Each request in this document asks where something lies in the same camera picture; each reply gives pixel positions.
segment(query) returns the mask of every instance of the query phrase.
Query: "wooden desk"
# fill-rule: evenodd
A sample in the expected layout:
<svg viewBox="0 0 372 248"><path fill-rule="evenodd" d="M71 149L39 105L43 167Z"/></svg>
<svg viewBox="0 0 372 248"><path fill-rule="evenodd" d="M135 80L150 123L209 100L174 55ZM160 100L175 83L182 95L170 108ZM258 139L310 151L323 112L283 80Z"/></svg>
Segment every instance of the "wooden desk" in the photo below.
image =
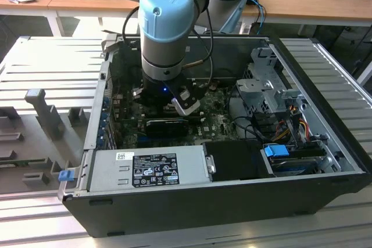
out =
<svg viewBox="0 0 372 248"><path fill-rule="evenodd" d="M119 12L119 16L130 12L138 3L129 0L52 0L48 7L50 10L57 10L60 16L66 14L65 11L79 12Z"/></svg>
<svg viewBox="0 0 372 248"><path fill-rule="evenodd" d="M268 23L370 26L372 0L259 0L266 8ZM243 11L246 24L257 16L257 7Z"/></svg>
<svg viewBox="0 0 372 248"><path fill-rule="evenodd" d="M0 15L44 16L48 19L53 35L63 36L63 27L58 14L48 8L51 1L52 0L35 0L32 2L15 4L8 0L0 0Z"/></svg>
<svg viewBox="0 0 372 248"><path fill-rule="evenodd" d="M372 0L260 0L266 8L267 23L370 26ZM64 35L59 17L126 17L138 4L128 0L37 0L12 4L0 0L0 14L45 16L54 36ZM243 26L257 16L257 7L247 6Z"/></svg>

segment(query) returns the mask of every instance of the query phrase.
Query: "blue tab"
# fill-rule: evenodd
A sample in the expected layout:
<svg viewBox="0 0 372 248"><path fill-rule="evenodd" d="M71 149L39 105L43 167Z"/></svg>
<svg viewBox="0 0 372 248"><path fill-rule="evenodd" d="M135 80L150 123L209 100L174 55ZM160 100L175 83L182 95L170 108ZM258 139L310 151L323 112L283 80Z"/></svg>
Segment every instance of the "blue tab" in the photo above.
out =
<svg viewBox="0 0 372 248"><path fill-rule="evenodd" d="M288 149L285 145L269 145L264 151L267 157L289 156Z"/></svg>
<svg viewBox="0 0 372 248"><path fill-rule="evenodd" d="M75 171L67 170L67 171L60 171L58 180L61 181L74 181L74 174Z"/></svg>

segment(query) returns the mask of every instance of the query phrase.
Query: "metal chassis frame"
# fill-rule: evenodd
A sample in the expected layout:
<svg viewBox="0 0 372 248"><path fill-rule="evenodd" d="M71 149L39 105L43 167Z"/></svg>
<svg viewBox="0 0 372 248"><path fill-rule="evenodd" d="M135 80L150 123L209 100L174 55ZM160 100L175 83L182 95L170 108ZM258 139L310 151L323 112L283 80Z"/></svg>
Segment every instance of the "metal chassis frame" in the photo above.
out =
<svg viewBox="0 0 372 248"><path fill-rule="evenodd" d="M225 37L246 37L246 36L227 35ZM279 39L276 39L276 38L270 38L270 39L265 38L265 37L257 37L257 38L265 39L269 43L269 46L276 53L278 58L280 58L282 64L287 69L287 71L293 74L292 78L296 82L298 82L302 86L301 89L307 93L306 97L313 101L313 103L319 110L319 113L324 117L327 128L334 131L334 134L339 139L339 143L345 147L345 149L353 157L355 162L357 162L359 167L365 172L365 173L356 173L356 172L350 173L349 172L349 173L342 173L342 174L338 173L337 177L333 175L329 175L329 177L320 175L317 177L303 177L302 179L297 179L295 181L289 181L288 179L284 179L282 181L264 182L264 184L267 187L274 187L274 188L276 187L275 185L277 186L282 185L283 187L288 187L286 185L288 185L289 182L294 183L294 185L297 184L299 188L303 188L306 185L312 188L315 185L323 184L325 188L322 190L324 191L327 191L327 187L330 187L330 185L339 185L340 187L342 187L342 190L337 189L333 191L333 193L330 193L330 196L332 196L331 199L320 200L317 203L315 203L312 206L312 208L305 210L303 213L301 213L300 211L293 212L293 214L312 214L312 213L315 213L318 209L325 206L328 202L330 202L332 199L336 198L337 196L343 193L348 193L350 191L351 192L359 191L360 189L368 185L372 181L372 176L371 176L372 160L369 158L367 153L361 147L359 142L353 137L350 131L346 128L346 126L343 124L341 119L336 115L335 111L333 111L333 109L330 107L328 102L324 99L324 97L321 95L321 93L318 91L315 85L311 82L310 78L305 74L305 72L302 70L302 68L298 64L298 62L289 53L289 51L286 49L283 43ZM90 163L93 162L92 159L94 158L94 152L91 154L92 156L90 156L91 158L90 162L86 161L84 162L84 164L90 165ZM110 199L115 200L115 203L118 203L118 202L120 203L120 202L123 202L123 199L125 199L127 195L127 194L122 194L119 191L117 192L112 191L110 193L99 193L98 194L99 196L94 193L86 192L87 190L86 186L89 180L89 176L81 175L79 180L80 179L81 179L81 182L83 182L84 180L84 186L85 186L85 187L80 188L81 190L80 193L76 193L76 192L72 193L70 191L68 193L67 192L65 193L65 190L63 188L60 188L60 194L64 193L64 195L63 194L59 195L60 197L62 197L63 204L73 213L73 215L75 215L75 217L80 222L82 222L81 220L84 215L81 212L81 210L85 207L87 208L89 207L90 200L97 199L97 198L105 199L107 196L109 196ZM244 185L243 183L241 184L238 183L236 185L230 185L230 186L215 184L212 196L229 195L227 193L230 193L230 192L228 190L227 190L228 192L226 192L226 189L230 189L231 191L234 191L235 194L232 194L232 196L247 195L247 191L249 193L252 191L251 189L255 189L256 191L258 189L257 187L260 186L261 182L263 181L260 181L257 183L251 183L247 185ZM204 191L204 190L209 191L209 192L211 191L211 190L208 190L208 188L201 187L201 188L192 188L192 189L184 188L184 189L177 189L173 191L161 191L161 192L158 191L157 194L151 193L150 191L146 191L147 193L145 191L141 191L142 193L138 191L139 195L134 195L134 192L130 193L129 195L134 196L134 199L136 199L136 202L138 202L138 199L141 198L140 196L156 195L158 198L160 198L159 195L161 195L161 193L163 193L164 196L176 197L176 199L179 199L180 197L182 197L183 199L184 198L183 196L185 195L185 193L187 193L186 195L191 195L196 198L198 195L201 195L202 193L201 191ZM277 217L285 217L287 215L288 215L288 211L284 210L283 213L275 214L274 216L271 215L269 217L264 216L263 218L277 218ZM230 220L229 222L252 221L252 220L259 220L259 219L262 219L262 218L253 217L253 219L246 220L246 219L241 219L240 217L235 217L235 218L232 218L232 220ZM207 221L204 220L204 222L201 223L200 225L202 226L214 225L216 224L215 221L217 220L212 220L212 223L211 223L208 220ZM83 225L88 225L90 222L92 222L92 220L88 221L87 223L87 220L85 219L85 221L83 221L82 223ZM164 225L164 224L162 225L163 226L159 227L160 230L170 229L169 227L167 227L167 225ZM177 228L180 229L180 228L186 228L186 227L183 224L180 224ZM132 230L129 229L129 233L141 233L141 231L136 231L136 229L132 229ZM93 236L96 236L96 237L105 236L105 235L102 235L98 231L94 232L93 234L94 234ZM110 232L108 235L121 235L121 234L123 234L123 232Z"/></svg>

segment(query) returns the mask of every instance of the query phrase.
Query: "slotted metal surface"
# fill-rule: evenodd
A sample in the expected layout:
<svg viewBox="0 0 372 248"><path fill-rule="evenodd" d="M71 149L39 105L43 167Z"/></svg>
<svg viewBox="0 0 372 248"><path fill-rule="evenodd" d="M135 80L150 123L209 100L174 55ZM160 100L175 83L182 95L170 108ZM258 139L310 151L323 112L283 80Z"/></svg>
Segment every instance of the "slotted metal surface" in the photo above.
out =
<svg viewBox="0 0 372 248"><path fill-rule="evenodd" d="M365 151L372 155L371 96L320 44L309 39L282 39L282 42ZM296 88L288 72L283 73Z"/></svg>
<svg viewBox="0 0 372 248"><path fill-rule="evenodd" d="M24 100L28 89L45 90L45 101L58 112L80 106L90 112L103 58L99 39L23 37L0 68L0 107L35 113Z"/></svg>

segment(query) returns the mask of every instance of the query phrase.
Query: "white label sticker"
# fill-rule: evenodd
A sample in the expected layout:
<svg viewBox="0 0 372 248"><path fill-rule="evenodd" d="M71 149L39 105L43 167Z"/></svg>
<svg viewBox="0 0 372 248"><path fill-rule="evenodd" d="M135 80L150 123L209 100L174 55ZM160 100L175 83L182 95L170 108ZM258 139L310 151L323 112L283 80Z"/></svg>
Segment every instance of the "white label sticker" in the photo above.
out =
<svg viewBox="0 0 372 248"><path fill-rule="evenodd" d="M117 152L116 160L133 160L134 152Z"/></svg>

